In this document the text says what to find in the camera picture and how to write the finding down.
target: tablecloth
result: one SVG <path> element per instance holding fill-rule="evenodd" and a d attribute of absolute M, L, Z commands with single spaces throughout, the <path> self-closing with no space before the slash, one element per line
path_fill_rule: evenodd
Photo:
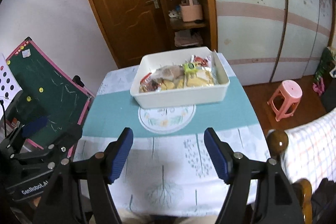
<path fill-rule="evenodd" d="M 117 208 L 186 217 L 218 214 L 229 186 L 217 177 L 204 145 L 207 127 L 213 127 L 233 151 L 253 160 L 270 157 L 244 89 L 224 56 L 219 57 L 231 83 L 225 99 L 215 104 L 142 109 L 129 93 L 138 66 L 106 75 L 88 113 L 74 160 L 103 151 L 124 127 L 133 130 L 134 143 L 121 176 L 109 186 Z M 82 193 L 89 197 L 85 182 Z M 251 181 L 248 203 L 255 196 L 256 181 Z"/>

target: green chalkboard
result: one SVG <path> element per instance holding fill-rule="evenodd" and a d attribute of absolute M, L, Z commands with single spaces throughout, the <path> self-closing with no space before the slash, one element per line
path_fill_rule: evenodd
<path fill-rule="evenodd" d="M 6 118 L 28 124 L 38 117 L 48 117 L 47 126 L 30 138 L 33 142 L 45 148 L 70 124 L 78 123 L 90 96 L 48 59 L 30 37 L 7 58 L 7 64 L 23 93 Z"/>

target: pink toy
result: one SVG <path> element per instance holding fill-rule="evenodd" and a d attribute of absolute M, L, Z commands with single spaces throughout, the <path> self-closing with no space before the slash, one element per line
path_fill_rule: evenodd
<path fill-rule="evenodd" d="M 279 110 L 275 107 L 273 103 L 273 100 L 277 96 L 282 96 L 285 99 Z M 275 120 L 278 122 L 282 118 L 293 116 L 294 111 L 299 105 L 301 97 L 302 97 L 302 90 L 295 81 L 293 80 L 282 81 L 280 86 L 277 88 L 277 90 L 273 93 L 272 97 L 267 102 L 269 105 L 271 105 L 274 113 L 276 114 Z M 291 106 L 293 106 L 292 112 L 286 114 L 286 112 L 289 110 Z"/>
<path fill-rule="evenodd" d="M 324 83 L 323 78 L 320 78 L 320 82 L 318 84 L 313 83 L 313 90 L 318 93 L 319 96 L 321 96 L 324 92 Z"/>

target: pink basket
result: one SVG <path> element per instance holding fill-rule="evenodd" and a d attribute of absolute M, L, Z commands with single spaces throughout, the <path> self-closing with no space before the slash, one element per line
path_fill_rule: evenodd
<path fill-rule="evenodd" d="M 181 3 L 180 7 L 182 13 L 182 20 L 184 22 L 191 22 L 198 19 L 201 20 L 203 19 L 202 5 L 200 4 L 194 5 L 193 0 L 189 0 L 189 4 L 188 0 L 187 3 Z"/>

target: pink frame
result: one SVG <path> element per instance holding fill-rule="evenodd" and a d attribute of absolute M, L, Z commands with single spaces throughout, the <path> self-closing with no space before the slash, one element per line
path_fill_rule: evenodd
<path fill-rule="evenodd" d="M 84 89 L 84 88 L 82 88 L 81 86 L 79 86 L 79 85 L 77 85 L 76 83 L 74 83 L 73 81 L 72 81 L 72 79 L 69 77 L 69 76 L 67 76 L 48 56 L 46 56 L 46 54 L 34 43 L 34 41 L 33 40 L 30 40 L 30 41 L 26 41 L 26 40 L 24 40 L 19 46 L 17 46 L 16 48 L 15 48 L 15 50 L 14 51 L 12 51 L 12 53 L 6 58 L 6 61 L 8 60 L 8 59 L 10 59 L 17 51 L 21 51 L 21 49 L 20 49 L 20 47 L 23 45 L 23 44 L 25 44 L 25 43 L 27 43 L 27 42 L 29 42 L 30 44 L 32 44 L 34 47 L 35 47 L 35 49 L 54 67 L 54 69 L 55 70 L 57 70 L 61 75 L 63 75 L 63 77 L 65 77 L 70 83 L 72 83 L 76 88 L 78 88 L 81 92 L 83 92 L 84 94 L 89 94 L 89 95 L 91 95 L 91 97 L 95 97 L 94 96 L 94 94 L 91 92 L 91 91 L 89 91 L 88 89 Z M 78 124 L 81 124 L 82 123 L 82 121 L 83 121 L 83 119 L 84 119 L 84 116 L 85 116 L 85 112 L 87 111 L 87 109 L 88 109 L 88 107 L 89 107 L 89 104 L 90 104 L 90 100 L 91 100 L 91 98 L 89 97 L 88 99 L 87 99 L 87 101 L 86 101 L 86 103 L 85 103 L 85 105 L 84 105 L 84 108 L 83 108 L 83 111 L 82 111 L 82 113 L 81 113 L 81 115 L 80 115 L 80 117 L 79 117 L 79 120 L 78 120 Z M 37 147 L 37 148 L 40 148 L 40 149 L 43 149 L 43 147 L 41 147 L 40 145 L 38 145 L 37 143 L 35 143 L 34 141 L 32 141 L 32 140 L 30 140 L 30 139 L 28 139 L 27 140 L 31 145 L 33 145 L 34 147 Z M 68 157 L 70 157 L 71 156 L 71 154 L 72 154 L 72 152 L 73 152 L 73 146 L 69 149 L 69 152 L 68 152 Z"/>

